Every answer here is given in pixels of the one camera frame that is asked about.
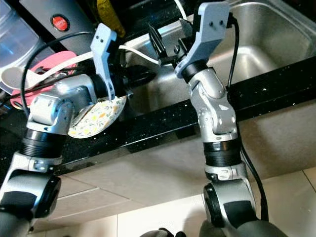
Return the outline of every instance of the white tile floor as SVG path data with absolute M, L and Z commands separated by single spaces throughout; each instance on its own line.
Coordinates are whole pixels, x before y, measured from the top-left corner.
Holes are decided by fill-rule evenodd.
M 316 236 L 315 174 L 316 167 L 263 181 L 270 221 L 289 237 Z M 258 190 L 253 187 L 258 203 Z M 197 195 L 30 237 L 139 237 L 160 227 L 198 237 L 205 218 L 202 195 Z

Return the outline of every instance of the white cable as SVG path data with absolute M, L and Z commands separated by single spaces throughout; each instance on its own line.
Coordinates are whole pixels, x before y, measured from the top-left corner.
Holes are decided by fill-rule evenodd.
M 119 49 L 128 50 L 128 51 L 131 51 L 133 53 L 136 53 L 138 56 L 141 56 L 142 58 L 144 58 L 144 59 L 146 59 L 146 60 L 148 60 L 148 61 L 150 61 L 152 63 L 155 63 L 155 64 L 159 65 L 158 60 L 153 59 L 153 58 L 143 54 L 142 52 L 140 52 L 140 51 L 138 51 L 138 50 L 136 50 L 136 49 L 134 49 L 132 47 L 129 47 L 129 46 L 126 46 L 126 45 L 120 45 L 118 48 Z
M 183 18 L 184 20 L 188 20 L 188 19 L 187 19 L 186 12 L 184 11 L 183 6 L 181 5 L 180 1 L 179 1 L 179 0 L 174 0 L 174 1 L 175 1 L 175 3 L 177 4 L 177 6 L 178 6 L 178 8 L 179 8 L 179 10 L 180 10 L 180 12 L 181 12 L 182 18 Z
M 56 72 L 70 66 L 70 65 L 73 65 L 75 63 L 79 63 L 81 61 L 84 61 L 84 60 L 87 60 L 89 58 L 92 58 L 93 57 L 93 54 L 92 52 L 87 52 L 87 53 L 84 53 L 84 54 L 81 54 L 81 55 L 78 55 L 74 58 L 71 58 L 71 59 L 68 59 L 66 60 L 65 62 L 62 62 L 61 64 L 58 64 L 57 66 L 51 68 L 50 70 L 48 70 L 46 73 L 42 74 L 41 77 L 42 77 L 42 80 L 48 78 L 49 76 L 55 74 Z

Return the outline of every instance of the red button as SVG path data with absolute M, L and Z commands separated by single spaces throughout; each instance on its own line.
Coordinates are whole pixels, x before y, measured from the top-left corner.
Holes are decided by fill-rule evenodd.
M 69 29 L 68 21 L 62 16 L 53 16 L 51 23 L 59 31 L 67 31 Z

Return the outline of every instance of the screw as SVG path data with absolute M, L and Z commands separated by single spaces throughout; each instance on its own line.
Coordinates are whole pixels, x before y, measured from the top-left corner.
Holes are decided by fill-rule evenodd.
M 173 51 L 175 54 L 178 54 L 180 52 L 180 46 L 179 45 L 175 45 L 173 48 Z
M 133 94 L 133 93 L 131 93 L 131 94 L 128 94 L 128 95 L 127 95 L 128 99 L 132 99 L 132 98 L 133 98 L 133 96 L 134 96 L 134 94 Z

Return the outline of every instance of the black countertop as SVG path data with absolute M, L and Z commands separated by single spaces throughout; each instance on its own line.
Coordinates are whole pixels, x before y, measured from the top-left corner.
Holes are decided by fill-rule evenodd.
M 316 57 L 247 79 L 231 87 L 237 120 L 250 119 L 316 98 Z M 100 134 L 86 139 L 67 137 L 63 163 L 57 174 L 105 162 L 167 141 L 194 134 L 198 119 L 189 100 L 125 121 L 116 121 Z M 13 153 L 20 148 L 26 118 L 12 110 L 0 117 L 0 183 Z M 108 156 L 93 157 L 108 153 Z

